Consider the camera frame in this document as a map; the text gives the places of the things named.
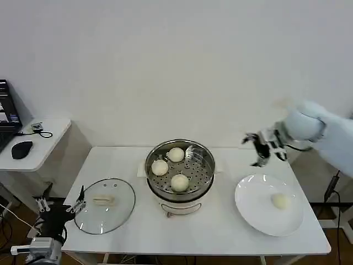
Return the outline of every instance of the metal stand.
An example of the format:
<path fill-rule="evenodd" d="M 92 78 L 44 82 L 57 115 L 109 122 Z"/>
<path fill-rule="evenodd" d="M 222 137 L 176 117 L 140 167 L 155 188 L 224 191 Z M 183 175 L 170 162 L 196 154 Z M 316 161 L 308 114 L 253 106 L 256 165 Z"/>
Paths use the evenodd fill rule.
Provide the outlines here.
<path fill-rule="evenodd" d="M 97 265 L 97 258 L 95 254 L 91 253 L 78 253 L 66 252 L 70 257 L 81 263 L 82 265 Z"/>
<path fill-rule="evenodd" d="M 282 256 L 275 262 L 275 265 L 291 265 L 303 257 L 305 256 Z M 260 256 L 260 259 L 261 265 L 267 265 L 265 256 Z"/>
<path fill-rule="evenodd" d="M 332 207 L 331 208 L 333 213 L 336 215 L 336 219 L 334 220 L 319 220 L 319 223 L 323 229 L 337 229 L 338 228 L 338 212 L 339 208 Z M 349 242 L 353 244 L 353 229 L 348 223 L 353 219 L 353 206 L 349 208 L 344 213 L 341 212 L 341 220 L 340 220 L 340 227 L 343 229 L 344 234 L 348 238 Z"/>

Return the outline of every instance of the white plate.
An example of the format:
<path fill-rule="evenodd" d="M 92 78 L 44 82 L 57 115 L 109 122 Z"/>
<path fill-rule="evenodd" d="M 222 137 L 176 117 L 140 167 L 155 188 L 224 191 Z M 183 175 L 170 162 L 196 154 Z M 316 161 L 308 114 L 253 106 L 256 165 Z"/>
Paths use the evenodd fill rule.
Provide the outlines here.
<path fill-rule="evenodd" d="M 276 208 L 271 196 L 283 193 L 290 199 L 287 209 Z M 237 208 L 255 229 L 271 236 L 288 236 L 303 222 L 303 196 L 287 183 L 262 174 L 243 178 L 236 187 Z"/>

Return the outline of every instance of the white table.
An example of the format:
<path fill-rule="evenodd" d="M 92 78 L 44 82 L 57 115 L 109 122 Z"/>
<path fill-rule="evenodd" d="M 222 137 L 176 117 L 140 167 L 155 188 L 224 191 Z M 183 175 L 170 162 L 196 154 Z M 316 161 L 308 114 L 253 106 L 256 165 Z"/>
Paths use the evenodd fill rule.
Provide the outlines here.
<path fill-rule="evenodd" d="M 31 124 L 39 122 L 42 122 L 44 131 L 53 133 L 51 138 L 43 138 L 40 135 L 16 136 L 4 150 L 0 152 L 0 171 L 5 172 L 5 174 L 2 174 L 0 181 L 13 195 L 18 197 L 26 206 L 35 212 L 38 211 L 37 204 L 32 194 L 20 185 L 21 178 L 32 177 L 38 185 L 43 185 L 36 171 L 43 165 L 51 151 L 71 125 L 71 121 L 66 118 L 36 118 L 24 126 L 21 131 L 29 133 L 31 132 Z M 11 149 L 15 144 L 23 141 L 32 141 L 33 147 L 27 157 L 15 160 L 12 158 Z"/>
<path fill-rule="evenodd" d="M 234 202 L 236 184 L 251 173 L 268 173 L 296 187 L 305 197 L 287 162 L 273 158 L 264 168 L 249 165 L 255 161 L 254 150 L 211 149 L 221 166 L 201 209 L 185 216 L 167 218 L 158 206 L 146 180 L 137 177 L 137 168 L 151 148 L 94 147 L 91 149 L 65 204 L 76 201 L 81 185 L 103 178 L 128 181 L 136 193 L 136 205 L 130 218 L 120 228 L 103 235 L 89 235 L 74 221 L 66 224 L 68 239 L 62 250 L 85 264 L 95 264 L 84 253 L 130 253 L 144 255 L 285 255 L 279 264 L 291 264 L 303 255 L 323 255 L 330 244 L 307 199 L 304 222 L 294 234 L 272 237 L 252 228 L 238 212 Z"/>

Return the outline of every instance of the white wall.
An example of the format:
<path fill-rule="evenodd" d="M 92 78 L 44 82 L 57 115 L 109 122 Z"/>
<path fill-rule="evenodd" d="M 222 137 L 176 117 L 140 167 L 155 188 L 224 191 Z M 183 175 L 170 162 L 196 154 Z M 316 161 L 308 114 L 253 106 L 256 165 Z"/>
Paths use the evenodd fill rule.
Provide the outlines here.
<path fill-rule="evenodd" d="M 0 75 L 92 145 L 237 146 L 303 98 L 348 115 L 352 1 L 2 1 Z"/>

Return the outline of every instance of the cable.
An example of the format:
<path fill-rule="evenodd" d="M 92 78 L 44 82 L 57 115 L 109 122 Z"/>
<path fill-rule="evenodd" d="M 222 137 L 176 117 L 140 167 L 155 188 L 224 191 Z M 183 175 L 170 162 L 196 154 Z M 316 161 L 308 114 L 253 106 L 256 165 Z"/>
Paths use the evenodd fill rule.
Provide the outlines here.
<path fill-rule="evenodd" d="M 123 264 L 123 263 L 125 263 L 125 262 L 128 262 L 128 261 L 132 260 L 133 258 L 135 258 L 136 256 L 137 256 L 137 255 L 134 255 L 134 256 L 132 256 L 131 258 L 128 258 L 128 259 L 126 259 L 126 260 L 124 260 L 124 261 L 121 261 L 120 263 Z"/>
<path fill-rule="evenodd" d="M 305 148 L 305 149 L 299 149 L 299 148 L 296 148 L 296 147 L 294 147 L 292 145 L 286 145 L 286 146 L 288 146 L 289 148 L 291 148 L 293 150 L 299 151 L 299 152 L 308 152 L 310 150 L 313 150 L 312 147 L 308 147 L 308 148 Z"/>
<path fill-rule="evenodd" d="M 73 258 L 75 261 L 77 261 L 78 263 L 81 263 L 82 265 L 85 265 L 84 263 L 82 263 L 82 261 L 79 261 L 78 259 L 76 259 L 76 258 L 74 258 L 74 257 L 72 257 L 72 256 L 70 256 L 71 258 Z"/>
<path fill-rule="evenodd" d="M 7 259 L 7 258 L 9 258 L 9 257 L 11 257 L 12 255 L 7 255 L 7 256 L 5 256 L 5 257 L 3 257 L 2 259 L 0 259 L 0 261 L 4 261 L 5 259 Z"/>
<path fill-rule="evenodd" d="M 155 257 L 156 257 L 156 264 L 157 265 L 162 265 L 162 263 L 159 261 L 158 257 L 157 256 L 155 256 Z"/>
<path fill-rule="evenodd" d="M 31 261 L 25 263 L 24 265 L 32 264 L 32 263 L 34 263 L 34 262 L 36 262 L 36 261 L 39 261 L 40 259 L 43 259 L 43 258 L 45 258 L 45 257 L 44 257 L 44 256 L 38 256 L 38 257 L 32 259 Z"/>
<path fill-rule="evenodd" d="M 34 225 L 33 225 L 33 227 L 35 227 L 35 228 L 37 228 L 37 226 L 39 226 L 39 225 L 41 225 L 41 224 L 43 224 L 45 221 L 39 221 L 39 222 L 36 222 Z"/>
<path fill-rule="evenodd" d="M 24 132 L 20 131 L 19 133 L 16 133 L 15 136 L 34 135 L 34 134 L 39 134 L 43 138 L 50 138 L 53 136 L 53 133 L 51 133 L 49 131 L 30 132 L 28 134 L 25 134 Z"/>
<path fill-rule="evenodd" d="M 332 179 L 331 179 L 331 181 L 330 181 L 330 183 L 329 183 L 329 185 L 328 185 L 328 187 L 327 187 L 327 189 L 326 189 L 326 191 L 325 191 L 325 194 L 324 194 L 324 204 L 328 201 L 328 199 L 331 197 L 331 194 L 332 194 L 332 192 L 334 192 L 334 190 L 335 190 L 335 187 L 336 187 L 336 185 L 337 185 L 337 182 L 338 182 L 338 180 L 339 180 L 339 174 L 341 173 L 341 170 L 338 170 L 337 171 L 337 173 L 336 173 L 336 175 L 334 175 L 333 177 L 332 177 Z M 320 215 L 322 214 L 322 212 L 323 212 L 323 210 L 324 210 L 324 206 L 325 205 L 323 205 L 322 207 L 321 207 L 321 209 L 320 209 L 320 211 L 316 214 L 316 217 L 317 217 L 317 219 L 319 219 L 319 217 L 320 217 Z"/>
<path fill-rule="evenodd" d="M 124 260 L 126 259 L 127 255 L 123 255 L 123 257 L 121 258 L 120 263 L 124 262 Z"/>
<path fill-rule="evenodd" d="M 66 227 L 64 226 L 64 231 L 65 231 L 65 237 L 64 237 L 64 243 L 63 245 L 65 244 L 66 240 L 67 240 L 67 229 Z"/>
<path fill-rule="evenodd" d="M 0 255 L 1 254 L 9 254 L 11 253 L 11 248 L 7 247 L 7 248 L 4 248 L 3 250 L 0 250 Z"/>
<path fill-rule="evenodd" d="M 10 209 L 6 208 L 6 207 L 5 207 L 4 205 L 2 205 L 1 203 L 0 203 L 0 206 L 1 206 L 2 208 L 4 208 L 4 209 L 7 209 L 7 210 L 8 210 L 10 213 L 12 213 L 18 220 L 20 220 L 20 221 L 23 222 L 24 224 L 28 225 L 30 228 L 33 228 L 33 229 L 37 230 L 37 232 L 39 233 L 39 235 L 41 235 L 41 232 L 40 232 L 37 228 L 31 226 L 31 225 L 28 224 L 26 221 L 22 220 L 20 217 L 18 217 L 15 213 L 13 213 Z"/>
<path fill-rule="evenodd" d="M 1 218 L 2 218 L 2 222 L 1 222 L 1 230 L 4 234 L 4 237 L 6 239 L 6 242 L 0 247 L 0 250 L 4 248 L 4 246 L 7 245 L 8 242 L 10 242 L 11 238 L 12 238 L 12 233 L 13 233 L 13 229 L 12 229 L 12 225 L 11 223 L 3 216 L 3 214 L 1 213 Z M 10 236 L 7 237 L 6 233 L 5 233 L 5 228 L 4 228 L 4 223 L 7 223 L 10 227 Z"/>
<path fill-rule="evenodd" d="M 338 202 L 341 203 L 340 194 L 337 191 L 333 191 L 338 196 Z M 341 252 L 340 252 L 340 219 L 341 209 L 338 207 L 338 224 L 337 224 L 337 252 L 338 252 L 338 264 L 341 265 Z"/>

